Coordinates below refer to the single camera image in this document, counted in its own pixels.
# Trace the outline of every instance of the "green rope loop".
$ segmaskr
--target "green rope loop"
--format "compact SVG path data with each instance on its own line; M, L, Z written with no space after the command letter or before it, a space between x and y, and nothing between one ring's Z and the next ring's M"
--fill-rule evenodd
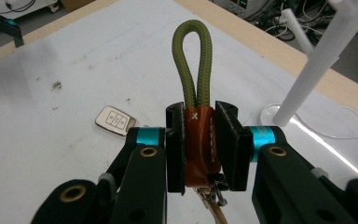
M200 65L197 96L194 82L183 51L185 36L196 32L200 38ZM210 81L212 68L212 40L208 28L201 21L185 21L173 34L172 55L181 78L185 107L194 108L210 104Z

